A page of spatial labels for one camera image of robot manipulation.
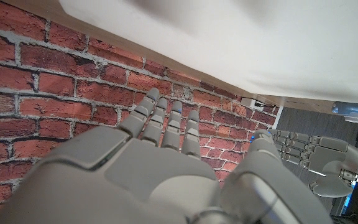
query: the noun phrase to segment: white plastic part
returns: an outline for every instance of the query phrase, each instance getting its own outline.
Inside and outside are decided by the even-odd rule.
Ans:
[[[358,103],[358,1],[59,1],[250,93]]]
[[[250,98],[241,98],[241,104],[244,106],[248,106],[250,108],[253,108],[255,110],[259,110],[259,111],[263,111],[265,104],[259,101],[256,101],[254,99],[250,99]]]

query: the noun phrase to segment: robotic hand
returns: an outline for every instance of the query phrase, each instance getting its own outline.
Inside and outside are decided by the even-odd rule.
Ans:
[[[181,103],[174,102],[158,147],[167,101],[151,113],[157,99],[152,89],[116,129],[94,128],[54,149],[2,208],[0,223],[331,223],[284,168],[266,130],[255,132],[222,190],[200,160],[196,111],[179,153]]]
[[[313,193],[323,197],[344,197],[358,182],[358,148],[345,141],[324,136],[269,130],[280,157],[319,174],[309,184]]]

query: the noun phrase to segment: cable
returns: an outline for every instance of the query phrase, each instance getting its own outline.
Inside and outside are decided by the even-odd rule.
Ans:
[[[275,107],[274,105],[264,105],[264,104],[258,103],[258,102],[255,102],[255,106],[266,107],[266,108],[274,108]]]

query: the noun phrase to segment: robot finger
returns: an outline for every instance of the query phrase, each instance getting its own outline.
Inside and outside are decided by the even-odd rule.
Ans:
[[[180,147],[181,103],[175,101],[168,119],[168,125],[162,139],[161,147],[179,150]]]
[[[147,118],[154,107],[155,102],[158,99],[160,92],[156,88],[152,88],[139,105],[129,114],[117,128],[130,134],[131,137],[137,138],[143,129]]]
[[[269,129],[269,132],[277,137],[282,137],[285,139],[297,140],[301,142],[309,142],[310,136],[307,134],[289,132],[289,131],[281,131],[276,129]]]
[[[286,154],[290,154],[290,155],[296,156],[296,157],[301,156],[302,151],[300,149],[295,149],[295,148],[285,146],[285,145],[281,145],[281,144],[278,144],[278,143],[275,143],[275,145],[276,145],[277,150],[280,151],[280,152],[284,152]]]
[[[159,99],[153,111],[153,115],[143,132],[141,140],[148,141],[153,144],[153,146],[156,146],[159,143],[167,105],[168,102],[166,99]]]
[[[185,140],[181,152],[200,159],[200,143],[198,135],[198,112],[193,110],[187,118]]]

